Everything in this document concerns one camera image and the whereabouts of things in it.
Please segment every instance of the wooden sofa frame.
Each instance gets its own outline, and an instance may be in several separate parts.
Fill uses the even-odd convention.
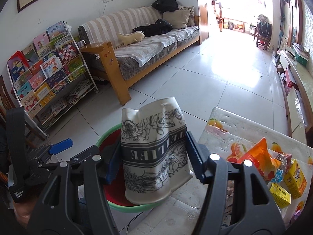
[[[201,25],[201,17],[195,16],[194,17],[196,26]],[[100,78],[103,78],[105,80],[108,80],[115,93],[117,94],[117,98],[120,101],[120,104],[123,106],[125,105],[130,99],[130,94],[128,91],[128,88],[131,87],[134,83],[136,83],[138,80],[146,76],[149,72],[154,70],[156,67],[176,55],[177,53],[181,52],[191,44],[197,42],[198,45],[201,45],[202,39],[201,34],[200,36],[197,36],[187,44],[185,44],[182,47],[179,47],[175,49],[173,52],[165,56],[164,58],[160,59],[159,61],[155,62],[154,64],[150,65],[148,68],[142,70],[138,74],[134,75],[132,78],[128,80],[124,80],[123,75],[120,71],[120,66],[117,62],[114,48],[112,47],[111,42],[102,42],[102,43],[94,43],[94,44],[88,44],[84,47],[80,48],[81,52],[88,52],[92,54],[99,54],[101,62],[103,64],[103,67],[105,71],[101,71],[95,68],[89,68],[91,74],[93,76],[97,76]]]

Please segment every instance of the stuffed animal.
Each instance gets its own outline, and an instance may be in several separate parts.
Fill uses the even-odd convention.
[[[145,35],[141,31],[136,31],[135,33],[130,34],[117,34],[117,38],[124,43],[124,46],[130,45],[134,42],[140,42],[144,37]]]

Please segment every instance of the white wire book rack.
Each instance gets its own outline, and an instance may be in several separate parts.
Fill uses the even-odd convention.
[[[77,50],[77,55],[75,57],[73,57],[70,61],[72,61],[73,59],[76,59],[77,57],[80,57],[83,64],[81,66],[79,66],[78,68],[76,68],[71,73],[69,73],[68,75],[66,75],[66,77],[63,78],[59,83],[57,83],[53,88],[48,88],[49,91],[46,91],[44,93],[44,96],[42,96],[40,99],[36,98],[36,101],[34,102],[34,105],[31,108],[25,109],[26,116],[30,119],[30,121],[34,124],[34,126],[37,127],[37,129],[45,137],[49,136],[46,133],[47,130],[57,120],[59,120],[70,108],[72,108],[77,102],[79,102],[86,94],[88,94],[92,90],[94,90],[96,93],[99,92],[98,87],[96,86],[96,84],[95,84],[95,82],[94,82],[94,80],[90,74],[90,71],[89,71],[88,66],[86,64],[86,61],[85,61],[84,57],[82,56],[82,53],[80,52],[79,47],[77,46],[71,32],[68,29],[68,25],[65,22],[64,22],[64,25],[65,25],[65,31],[66,31],[67,35],[64,36],[62,39],[70,37],[73,41],[72,44],[75,45],[76,50]],[[14,87],[14,83],[13,83],[12,77],[10,76],[11,73],[10,73],[10,69],[9,69],[8,65],[7,65],[7,72],[8,72],[9,78],[10,78],[10,82],[11,82],[14,94],[15,94],[16,99],[18,101],[18,104],[22,107],[23,105],[21,103],[21,100],[19,99],[19,96],[17,93],[18,91]],[[45,79],[43,82],[41,82],[38,87],[33,89],[33,91],[36,92],[36,90],[38,90],[41,86],[43,86],[46,83],[47,79]],[[80,94],[78,98],[73,97],[70,102],[66,102],[66,105],[64,105],[63,109],[58,114],[54,115],[54,113],[52,112],[50,115],[50,118],[52,118],[52,119],[46,119],[45,121],[40,119],[40,117],[38,116],[39,114],[42,116],[43,113],[49,113],[47,111],[49,111],[49,109],[51,109],[50,104],[59,100],[60,98],[64,97],[67,94],[65,88],[73,90],[73,88],[75,86],[77,86],[83,80],[89,80],[89,81],[84,81],[84,82],[87,82],[85,84],[86,91],[84,91],[82,94]]]

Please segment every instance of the tile floor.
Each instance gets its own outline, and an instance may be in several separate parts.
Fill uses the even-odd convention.
[[[196,139],[215,106],[287,134],[283,92],[271,53],[257,48],[249,34],[224,29],[201,46],[188,47],[133,85],[130,95],[124,107],[132,109],[175,96]],[[49,132],[51,143],[66,138],[74,142],[58,154],[59,160],[95,144],[121,122],[121,110],[110,84],[86,96]],[[126,234],[124,227],[137,214],[112,213],[121,234]]]

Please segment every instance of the black jacket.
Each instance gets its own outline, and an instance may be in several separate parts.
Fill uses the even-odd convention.
[[[160,11],[160,13],[178,10],[178,3],[176,0],[157,0],[154,3],[152,3],[151,6],[156,10]]]
[[[173,26],[164,19],[158,19],[154,24],[149,26],[139,26],[133,29],[133,31],[142,31],[145,37],[150,37],[159,34],[165,34],[170,32]]]

